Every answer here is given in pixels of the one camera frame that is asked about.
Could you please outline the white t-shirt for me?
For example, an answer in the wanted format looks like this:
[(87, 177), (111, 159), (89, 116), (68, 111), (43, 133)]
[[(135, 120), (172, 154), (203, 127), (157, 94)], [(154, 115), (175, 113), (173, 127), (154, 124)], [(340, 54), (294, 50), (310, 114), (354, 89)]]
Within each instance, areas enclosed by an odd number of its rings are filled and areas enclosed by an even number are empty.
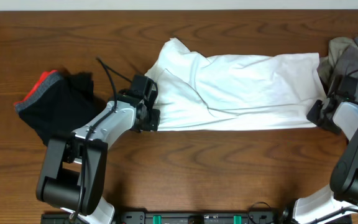
[(215, 55), (176, 38), (146, 75), (157, 83), (159, 131), (310, 128), (307, 113), (326, 94), (317, 53)]

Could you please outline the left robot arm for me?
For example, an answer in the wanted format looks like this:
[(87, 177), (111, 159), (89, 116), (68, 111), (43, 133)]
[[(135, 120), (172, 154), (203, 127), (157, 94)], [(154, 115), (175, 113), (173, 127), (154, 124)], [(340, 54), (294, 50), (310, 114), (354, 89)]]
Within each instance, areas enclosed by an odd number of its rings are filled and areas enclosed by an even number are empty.
[(115, 208), (103, 198), (109, 148), (126, 131), (156, 131), (158, 91), (122, 90), (84, 126), (49, 140), (36, 197), (69, 213), (63, 223), (112, 223)]

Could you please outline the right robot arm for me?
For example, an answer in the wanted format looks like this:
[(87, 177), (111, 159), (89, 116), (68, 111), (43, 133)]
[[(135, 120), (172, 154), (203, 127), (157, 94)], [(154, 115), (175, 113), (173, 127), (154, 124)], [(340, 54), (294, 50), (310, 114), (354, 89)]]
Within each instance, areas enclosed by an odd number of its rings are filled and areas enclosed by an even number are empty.
[(282, 215), (282, 223), (351, 223), (358, 213), (358, 102), (332, 94), (317, 101), (310, 115), (329, 121), (345, 135), (348, 145), (334, 166), (329, 184), (299, 198)]

